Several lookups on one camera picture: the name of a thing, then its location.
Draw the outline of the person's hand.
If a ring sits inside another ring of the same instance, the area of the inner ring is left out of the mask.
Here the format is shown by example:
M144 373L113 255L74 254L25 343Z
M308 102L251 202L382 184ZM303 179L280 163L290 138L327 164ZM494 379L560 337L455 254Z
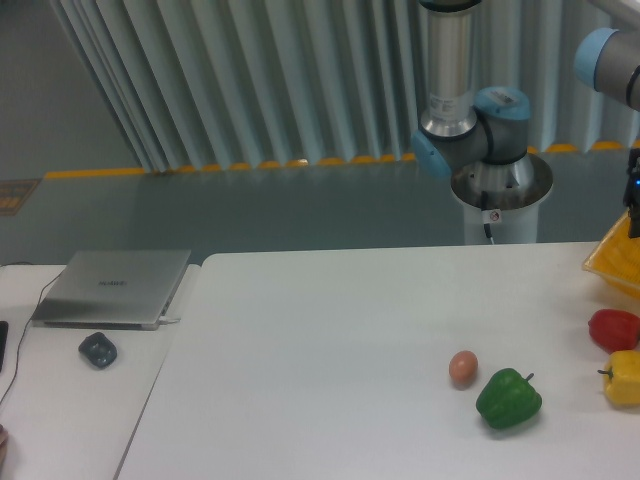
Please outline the person's hand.
M0 426L0 468L3 467L7 452L8 452L8 442L9 442L9 432L8 430L1 425Z

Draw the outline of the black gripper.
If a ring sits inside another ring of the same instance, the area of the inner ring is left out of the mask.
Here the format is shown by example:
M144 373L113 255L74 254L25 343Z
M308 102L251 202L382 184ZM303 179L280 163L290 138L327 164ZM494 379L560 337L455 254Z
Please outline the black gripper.
M629 152L627 164L627 183L623 195L623 204L630 216L639 215L639 156L640 150L634 148Z

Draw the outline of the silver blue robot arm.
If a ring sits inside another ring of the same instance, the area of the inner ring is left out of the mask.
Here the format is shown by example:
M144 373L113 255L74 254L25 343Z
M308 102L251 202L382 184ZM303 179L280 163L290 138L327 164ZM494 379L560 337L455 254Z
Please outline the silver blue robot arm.
M520 90L472 87L476 1L423 1L427 13L426 109L411 137L420 167L450 180L463 203L486 210L516 210L550 192L550 167L527 152L530 102ZM639 4L598 1L596 7L626 21L630 31L599 28L574 57L577 78L627 107L639 108Z

